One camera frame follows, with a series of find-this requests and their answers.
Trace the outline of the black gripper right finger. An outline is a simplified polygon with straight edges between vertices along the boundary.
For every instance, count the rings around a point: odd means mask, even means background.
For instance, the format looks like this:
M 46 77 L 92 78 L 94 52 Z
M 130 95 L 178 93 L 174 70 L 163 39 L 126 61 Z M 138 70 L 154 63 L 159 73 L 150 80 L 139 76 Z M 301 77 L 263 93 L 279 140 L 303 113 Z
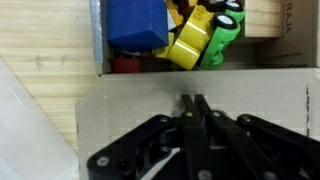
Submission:
M 248 180 L 320 180 L 320 142 L 251 114 L 231 119 L 197 94 L 212 150 L 226 150 Z

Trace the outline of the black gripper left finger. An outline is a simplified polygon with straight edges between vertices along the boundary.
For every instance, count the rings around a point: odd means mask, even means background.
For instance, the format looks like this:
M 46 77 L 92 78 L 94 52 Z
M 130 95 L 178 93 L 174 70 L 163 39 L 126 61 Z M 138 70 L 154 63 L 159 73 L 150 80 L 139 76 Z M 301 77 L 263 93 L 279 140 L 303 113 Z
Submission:
M 181 101 L 180 116 L 155 115 L 91 155 L 86 163 L 89 180 L 140 180 L 164 159 L 169 162 L 156 180 L 192 178 L 204 134 L 196 103 L 189 95 Z

